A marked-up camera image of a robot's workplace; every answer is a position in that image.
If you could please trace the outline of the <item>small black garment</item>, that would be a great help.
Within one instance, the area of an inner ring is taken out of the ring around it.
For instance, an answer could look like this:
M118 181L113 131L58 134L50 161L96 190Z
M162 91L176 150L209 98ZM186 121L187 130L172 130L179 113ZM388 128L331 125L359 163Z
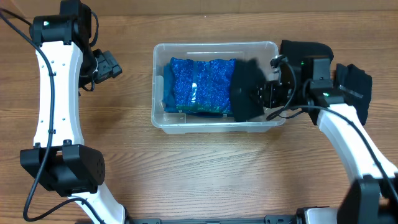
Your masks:
M372 98L372 77L353 64L344 66L337 63L333 87L345 94L348 104L355 107L359 121L364 126Z

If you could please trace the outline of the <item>large black garment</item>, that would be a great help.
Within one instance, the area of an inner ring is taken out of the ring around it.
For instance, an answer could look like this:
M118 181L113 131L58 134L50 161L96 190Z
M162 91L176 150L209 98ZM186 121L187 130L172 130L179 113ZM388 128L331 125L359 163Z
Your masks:
M302 59L309 56L327 56L333 60L332 49L319 42L299 42L282 40L280 54L285 55L291 64L300 64Z

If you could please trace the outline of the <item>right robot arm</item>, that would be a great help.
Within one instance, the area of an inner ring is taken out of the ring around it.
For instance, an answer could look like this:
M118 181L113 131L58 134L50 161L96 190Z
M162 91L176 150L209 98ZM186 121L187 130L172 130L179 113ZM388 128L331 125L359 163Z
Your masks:
M266 81L256 99L274 108L272 120L287 110L307 113L328 138L349 177L348 193L338 208L297 210L291 223L397 223L397 167L373 143L347 94L333 86L328 57L305 58L296 75L285 55L270 61L278 79Z

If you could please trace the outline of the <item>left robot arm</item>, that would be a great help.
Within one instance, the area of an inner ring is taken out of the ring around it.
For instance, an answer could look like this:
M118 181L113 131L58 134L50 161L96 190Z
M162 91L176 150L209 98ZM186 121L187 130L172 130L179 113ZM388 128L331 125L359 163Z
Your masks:
M110 52L95 48L98 28L97 15L74 0L62 1L57 15L29 23L24 39L39 64L39 118L33 147L20 152L20 163L34 178L33 187L77 203L92 223L130 223L105 184L102 153L85 145L80 125L80 91L93 91L122 72Z

